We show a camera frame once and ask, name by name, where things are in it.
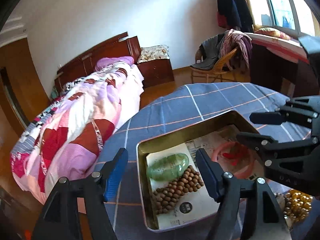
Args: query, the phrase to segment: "blue plaid tablecloth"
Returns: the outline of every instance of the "blue plaid tablecloth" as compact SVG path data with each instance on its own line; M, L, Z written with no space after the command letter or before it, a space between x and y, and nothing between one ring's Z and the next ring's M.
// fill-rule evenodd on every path
M201 240L205 239L212 224L212 217L210 217L173 231L153 233L147 230L143 222L138 185L137 143L230 109L238 111L249 120L252 112L274 111L275 108L284 105L286 99L288 99L286 96L278 92L251 83L199 83L181 86L170 95L160 97L141 109L105 142L95 166L95 170L100 170L106 161L113 159L121 147L125 147L129 152L129 163L119 185L117 196L105 204L118 239ZM254 127L261 134L270 135L279 142L301 140L310 135L309 129L292 123L284 123L281 126L254 124ZM270 186L275 190L281 187L277 183ZM240 237L244 208L245 203L240 205L233 239ZM315 208L303 224L310 226L313 224L312 221L315 219L313 213L316 213ZM308 228L304 227L293 234L292 238L301 239L306 231Z

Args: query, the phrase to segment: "black jacket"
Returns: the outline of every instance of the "black jacket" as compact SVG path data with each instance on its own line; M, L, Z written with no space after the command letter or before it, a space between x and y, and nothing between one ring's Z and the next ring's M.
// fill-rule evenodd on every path
M253 33L253 20L246 0L218 0L218 11L226 16L230 27Z

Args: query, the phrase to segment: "patchwork blanket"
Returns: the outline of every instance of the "patchwork blanket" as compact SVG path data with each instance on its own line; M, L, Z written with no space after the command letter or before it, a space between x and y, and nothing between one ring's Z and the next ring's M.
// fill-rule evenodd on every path
M37 116L11 151L12 174L44 203L57 180L84 178L120 117L119 89L131 68L116 62L92 73Z

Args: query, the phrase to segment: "blue gripper pad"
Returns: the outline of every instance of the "blue gripper pad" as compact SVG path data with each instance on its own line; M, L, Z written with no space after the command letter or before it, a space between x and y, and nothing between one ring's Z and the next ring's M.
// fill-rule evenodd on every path
M103 194L104 200L114 197L118 192L119 183L128 163L128 151L124 148L119 149L115 158L111 161L112 169L109 177L106 180L106 190Z

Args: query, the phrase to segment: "metal tray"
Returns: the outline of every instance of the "metal tray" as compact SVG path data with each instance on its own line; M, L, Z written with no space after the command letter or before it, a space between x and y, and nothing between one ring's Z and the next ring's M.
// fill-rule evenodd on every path
M168 148L177 146L181 143L199 138L232 124L234 124L241 132L258 133L258 131L237 111L229 110L217 116L208 118L204 121L200 121L193 125L189 125L178 130L141 141L137 144L136 152L140 197L144 223L147 229L153 232L163 232L183 227L195 222L191 221L190 223L177 225L167 230L158 229L157 219L151 207L150 193L152 191L149 184L149 179L146 174L147 155L149 153L163 151Z

